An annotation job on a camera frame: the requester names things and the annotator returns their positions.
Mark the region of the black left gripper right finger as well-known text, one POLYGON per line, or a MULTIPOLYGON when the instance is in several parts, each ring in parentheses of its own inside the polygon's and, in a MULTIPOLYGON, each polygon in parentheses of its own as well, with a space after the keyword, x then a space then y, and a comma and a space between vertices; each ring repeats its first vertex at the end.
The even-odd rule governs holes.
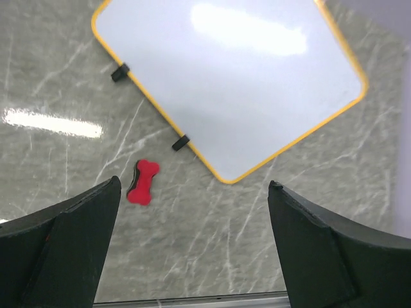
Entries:
POLYGON ((410 240, 268 186, 275 245, 292 307, 410 307, 410 240))

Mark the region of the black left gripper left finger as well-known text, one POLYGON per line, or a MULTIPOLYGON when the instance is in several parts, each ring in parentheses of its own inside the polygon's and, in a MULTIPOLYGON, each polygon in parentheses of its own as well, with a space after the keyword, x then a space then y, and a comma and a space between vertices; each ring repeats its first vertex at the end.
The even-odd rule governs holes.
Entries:
POLYGON ((113 176, 1 224, 1 307, 92 307, 120 199, 113 176))

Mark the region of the red bone shaped eraser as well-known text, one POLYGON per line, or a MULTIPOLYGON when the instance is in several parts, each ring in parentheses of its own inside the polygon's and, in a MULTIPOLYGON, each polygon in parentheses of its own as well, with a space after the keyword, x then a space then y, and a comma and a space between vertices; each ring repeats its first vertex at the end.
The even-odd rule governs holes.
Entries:
POLYGON ((138 160, 126 198, 130 203, 147 206, 152 200, 150 192, 152 180, 160 172, 160 165, 146 159, 138 160))

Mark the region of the yellow framed whiteboard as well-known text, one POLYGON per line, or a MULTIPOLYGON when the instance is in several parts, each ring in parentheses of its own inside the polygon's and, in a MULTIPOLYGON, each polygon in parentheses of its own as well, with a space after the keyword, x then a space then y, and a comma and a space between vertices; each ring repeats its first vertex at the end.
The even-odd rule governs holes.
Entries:
POLYGON ((323 1, 104 1, 94 36, 219 181, 233 184, 361 101, 323 1))

